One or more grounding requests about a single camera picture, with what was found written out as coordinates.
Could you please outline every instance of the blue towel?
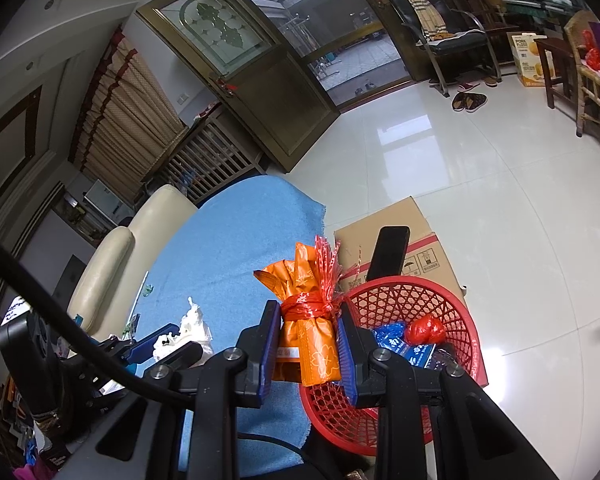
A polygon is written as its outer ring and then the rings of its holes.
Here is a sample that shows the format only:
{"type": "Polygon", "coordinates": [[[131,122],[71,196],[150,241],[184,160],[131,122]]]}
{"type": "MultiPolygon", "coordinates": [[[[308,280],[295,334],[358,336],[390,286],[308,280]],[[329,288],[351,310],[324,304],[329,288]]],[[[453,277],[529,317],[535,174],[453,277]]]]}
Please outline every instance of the blue towel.
{"type": "MultiPolygon", "coordinates": [[[[273,293],[253,271],[294,258],[296,242],[313,245],[324,233],[324,206],[274,176],[243,180],[206,202],[164,248],[146,279],[154,290],[140,297],[137,338],[180,323],[187,297],[202,308],[215,352],[234,346],[240,331],[260,322],[273,293]]],[[[138,374],[153,363],[139,365],[138,374]]],[[[188,461],[192,416],[187,414],[180,469],[188,461]]],[[[259,410],[239,409],[238,430],[273,436],[301,447],[310,429],[298,385],[274,382],[259,410]]],[[[238,441],[240,476],[301,463],[294,453],[266,442],[238,441]]]]}

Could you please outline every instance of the cream leather sofa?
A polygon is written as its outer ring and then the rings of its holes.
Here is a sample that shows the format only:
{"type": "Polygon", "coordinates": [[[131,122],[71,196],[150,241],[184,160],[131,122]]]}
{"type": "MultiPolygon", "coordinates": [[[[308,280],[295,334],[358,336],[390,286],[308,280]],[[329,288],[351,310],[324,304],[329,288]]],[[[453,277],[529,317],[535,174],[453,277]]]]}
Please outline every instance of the cream leather sofa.
{"type": "Polygon", "coordinates": [[[162,186],[129,227],[116,227],[91,257],[69,303],[69,316],[102,341],[120,336],[145,273],[167,242],[198,209],[173,186],[162,186]]]}

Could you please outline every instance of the plaid cloth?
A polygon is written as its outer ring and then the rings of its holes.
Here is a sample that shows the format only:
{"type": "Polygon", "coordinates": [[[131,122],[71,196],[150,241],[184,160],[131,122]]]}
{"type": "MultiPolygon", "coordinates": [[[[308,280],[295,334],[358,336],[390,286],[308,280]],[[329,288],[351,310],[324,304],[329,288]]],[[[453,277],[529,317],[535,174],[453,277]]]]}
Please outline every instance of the plaid cloth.
{"type": "Polygon", "coordinates": [[[440,13],[429,0],[408,0],[416,11],[420,24],[422,25],[422,33],[428,41],[440,40],[440,35],[452,36],[446,30],[445,20],[442,19],[440,13]]]}

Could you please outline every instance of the wicker chair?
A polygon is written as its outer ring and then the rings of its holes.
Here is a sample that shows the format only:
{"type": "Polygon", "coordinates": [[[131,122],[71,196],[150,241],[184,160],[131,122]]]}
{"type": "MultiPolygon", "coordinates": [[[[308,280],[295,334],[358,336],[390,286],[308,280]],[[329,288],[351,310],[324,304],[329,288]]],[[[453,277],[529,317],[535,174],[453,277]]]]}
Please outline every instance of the wicker chair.
{"type": "Polygon", "coordinates": [[[582,63],[584,57],[584,36],[585,30],[591,30],[590,22],[599,23],[596,15],[590,10],[579,10],[569,20],[564,27],[576,62],[576,72],[578,74],[578,115],[576,118],[576,135],[581,137],[584,133],[585,120],[600,124],[600,74],[590,69],[582,63]],[[587,100],[595,103],[593,115],[586,111],[587,100]]]}

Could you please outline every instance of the pink cloth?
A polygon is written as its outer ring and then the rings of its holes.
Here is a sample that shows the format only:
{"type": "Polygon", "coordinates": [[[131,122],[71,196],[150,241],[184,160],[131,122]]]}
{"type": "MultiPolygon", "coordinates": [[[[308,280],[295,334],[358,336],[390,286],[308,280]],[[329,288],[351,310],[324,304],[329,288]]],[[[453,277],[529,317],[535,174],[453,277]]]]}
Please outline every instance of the pink cloth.
{"type": "Polygon", "coordinates": [[[56,476],[56,472],[49,469],[42,460],[37,459],[36,464],[31,466],[27,464],[13,470],[13,475],[18,480],[51,480],[56,476]]]}

